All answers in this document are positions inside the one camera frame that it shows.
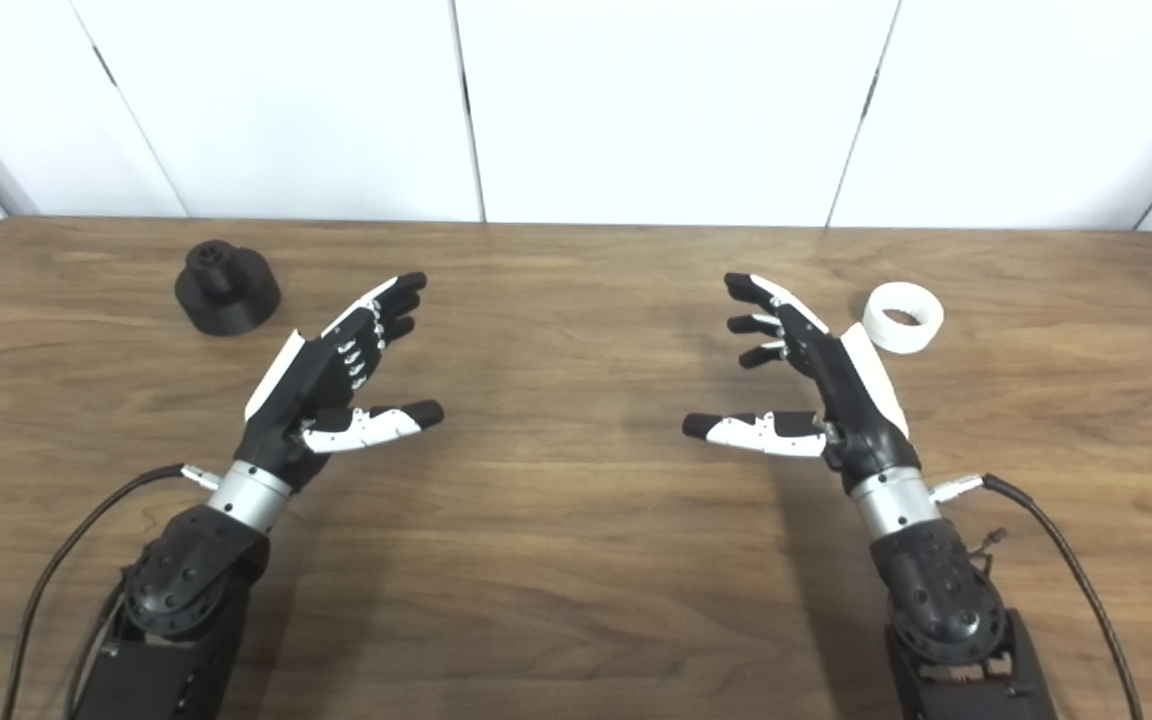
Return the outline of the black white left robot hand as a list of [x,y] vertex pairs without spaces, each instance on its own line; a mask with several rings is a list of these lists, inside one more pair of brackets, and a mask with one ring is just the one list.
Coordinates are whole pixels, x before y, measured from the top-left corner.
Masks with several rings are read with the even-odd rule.
[[444,406],[353,406],[382,354],[415,328],[429,276],[392,276],[346,306],[314,338],[293,332],[244,407],[233,458],[301,492],[329,456],[415,435],[445,418]]

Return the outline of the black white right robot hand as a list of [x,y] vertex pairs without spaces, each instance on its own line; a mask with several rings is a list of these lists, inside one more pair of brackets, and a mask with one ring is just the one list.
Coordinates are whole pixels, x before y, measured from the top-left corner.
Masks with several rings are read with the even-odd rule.
[[759,454],[820,457],[847,492],[879,475],[922,468],[890,376],[859,324],[833,334],[794,293],[761,275],[728,272],[723,287],[732,300],[758,309],[732,316],[728,331],[768,338],[741,354],[740,366],[791,366],[814,384],[823,407],[818,411],[689,414],[682,420],[685,437]]

